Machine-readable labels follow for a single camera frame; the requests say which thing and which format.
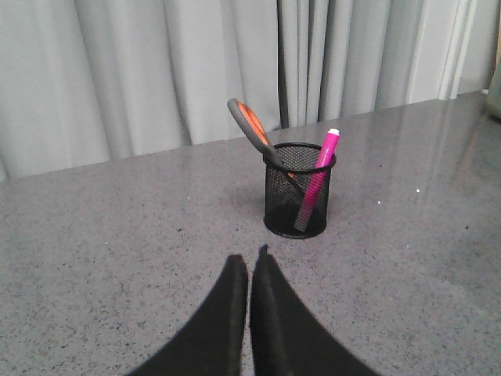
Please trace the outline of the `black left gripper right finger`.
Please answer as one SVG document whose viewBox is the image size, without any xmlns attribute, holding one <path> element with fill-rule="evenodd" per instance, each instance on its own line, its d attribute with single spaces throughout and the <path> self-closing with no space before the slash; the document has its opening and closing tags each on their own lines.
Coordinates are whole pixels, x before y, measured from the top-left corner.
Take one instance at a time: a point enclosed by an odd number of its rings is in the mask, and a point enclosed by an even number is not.
<svg viewBox="0 0 501 376">
<path fill-rule="evenodd" d="M 312 315 L 265 244 L 250 294 L 256 375 L 376 375 Z"/>
</svg>

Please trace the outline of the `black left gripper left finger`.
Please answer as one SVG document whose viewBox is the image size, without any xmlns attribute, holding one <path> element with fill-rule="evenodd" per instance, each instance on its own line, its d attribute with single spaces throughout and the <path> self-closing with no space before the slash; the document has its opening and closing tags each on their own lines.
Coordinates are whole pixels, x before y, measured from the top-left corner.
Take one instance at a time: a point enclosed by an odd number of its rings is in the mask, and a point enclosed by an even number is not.
<svg viewBox="0 0 501 376">
<path fill-rule="evenodd" d="M 178 333 L 132 375 L 240 375 L 247 267 L 229 255 L 208 296 Z"/>
</svg>

